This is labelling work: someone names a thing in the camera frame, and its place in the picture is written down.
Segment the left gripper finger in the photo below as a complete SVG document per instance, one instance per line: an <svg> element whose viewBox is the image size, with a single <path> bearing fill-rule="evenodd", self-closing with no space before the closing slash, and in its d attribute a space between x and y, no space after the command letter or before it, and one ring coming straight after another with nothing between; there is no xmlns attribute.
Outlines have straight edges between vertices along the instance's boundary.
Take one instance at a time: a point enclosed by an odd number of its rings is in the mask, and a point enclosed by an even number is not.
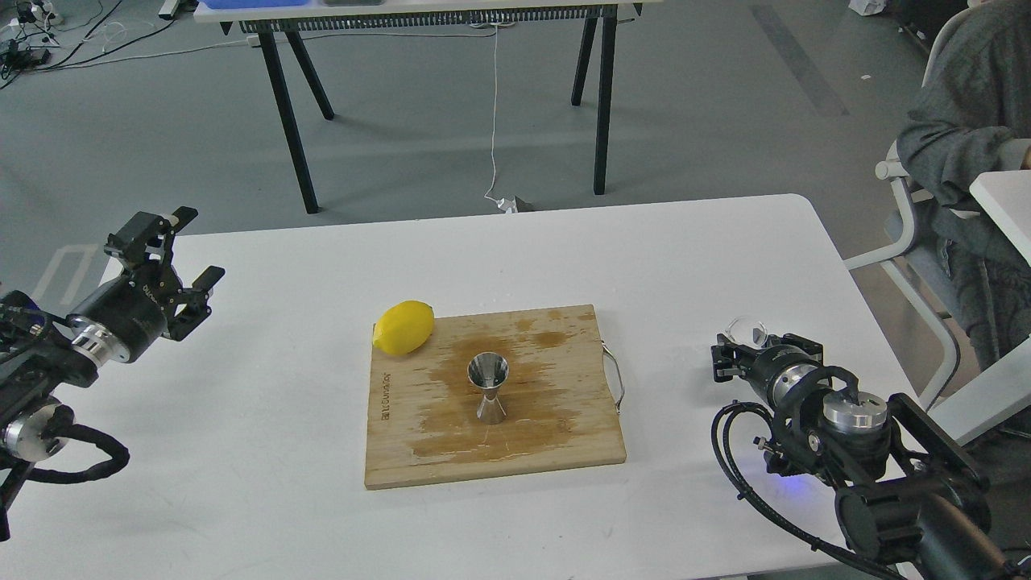
<svg viewBox="0 0 1031 580"><path fill-rule="evenodd" d="M108 234L104 253L119 262L169 262L176 235L195 220L198 210L181 206L170 214L138 212Z"/></svg>
<svg viewBox="0 0 1031 580"><path fill-rule="evenodd" d="M194 280L192 287L176 289L167 300L165 337L181 342L199 325L211 315L209 298L226 271L222 267L207 267Z"/></svg>

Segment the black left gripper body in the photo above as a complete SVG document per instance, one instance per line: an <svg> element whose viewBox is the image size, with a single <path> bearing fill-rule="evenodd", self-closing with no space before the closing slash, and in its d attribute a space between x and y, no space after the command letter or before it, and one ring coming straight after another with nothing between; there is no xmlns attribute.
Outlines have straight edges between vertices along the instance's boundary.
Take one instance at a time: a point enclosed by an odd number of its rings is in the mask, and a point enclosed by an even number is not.
<svg viewBox="0 0 1031 580"><path fill-rule="evenodd" d="M185 288L169 262L122 262L122 271L67 316L71 349L92 363L132 363L166 338L165 308Z"/></svg>

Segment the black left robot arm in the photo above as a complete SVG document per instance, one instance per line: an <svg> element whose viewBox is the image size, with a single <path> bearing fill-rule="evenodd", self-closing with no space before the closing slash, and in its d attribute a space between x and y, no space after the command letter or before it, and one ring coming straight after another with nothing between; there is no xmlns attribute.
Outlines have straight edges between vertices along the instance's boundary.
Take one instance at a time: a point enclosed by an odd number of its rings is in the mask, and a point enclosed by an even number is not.
<svg viewBox="0 0 1031 580"><path fill-rule="evenodd" d="M78 484L125 469L130 452L110 434L80 425L56 387L88 387L110 361L132 363L159 338L180 341L210 316L211 289L224 268L207 267L184 286L173 267L173 243L195 220L181 206L170 214L139 212L108 235L106 254L122 270L69 315L44 311L12 291L1 304L2 510L23 484Z"/></svg>

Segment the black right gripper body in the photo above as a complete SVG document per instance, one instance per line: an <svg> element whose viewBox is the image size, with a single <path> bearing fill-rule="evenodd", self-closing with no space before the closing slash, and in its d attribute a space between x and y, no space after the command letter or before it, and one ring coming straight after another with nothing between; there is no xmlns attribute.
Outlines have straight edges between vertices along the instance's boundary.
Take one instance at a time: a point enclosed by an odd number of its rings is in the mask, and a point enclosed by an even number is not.
<svg viewBox="0 0 1031 580"><path fill-rule="evenodd" d="M806 375L822 367L824 346L814 342L752 348L738 346L740 377L767 407L780 407L783 399Z"/></svg>

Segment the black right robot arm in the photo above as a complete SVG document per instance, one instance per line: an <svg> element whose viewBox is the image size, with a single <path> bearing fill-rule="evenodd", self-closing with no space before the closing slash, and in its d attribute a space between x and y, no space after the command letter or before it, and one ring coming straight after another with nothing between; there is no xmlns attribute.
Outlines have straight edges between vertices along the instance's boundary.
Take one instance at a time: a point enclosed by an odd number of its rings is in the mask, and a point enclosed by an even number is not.
<svg viewBox="0 0 1031 580"><path fill-rule="evenodd" d="M897 564L925 579L1027 579L1027 559L1008 557L988 536L989 478L912 397L880 399L846 368L828 366L822 345L787 333L757 345L720 333L711 348L718 383L741 378L759 401L717 412L710 443L719 467L763 518L836 561L882 579ZM751 412L766 469L813 476L832 488L843 547L792 524L750 485L731 452L733 421Z"/></svg>

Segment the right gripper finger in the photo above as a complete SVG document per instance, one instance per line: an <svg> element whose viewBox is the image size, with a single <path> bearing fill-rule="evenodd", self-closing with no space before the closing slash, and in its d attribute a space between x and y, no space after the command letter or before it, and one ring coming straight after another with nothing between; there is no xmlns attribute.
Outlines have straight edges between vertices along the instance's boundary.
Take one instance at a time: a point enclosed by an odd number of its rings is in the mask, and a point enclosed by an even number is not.
<svg viewBox="0 0 1031 580"><path fill-rule="evenodd" d="M824 356L824 346L822 344L792 333L766 335L762 346L764 348L771 348L771 346L795 346L806 353L806 355L809 355L810 359L822 359Z"/></svg>
<svg viewBox="0 0 1031 580"><path fill-rule="evenodd" d="M735 342L719 341L710 348L710 353L712 379L717 383L728 382L735 377L745 377L754 362L754 349Z"/></svg>

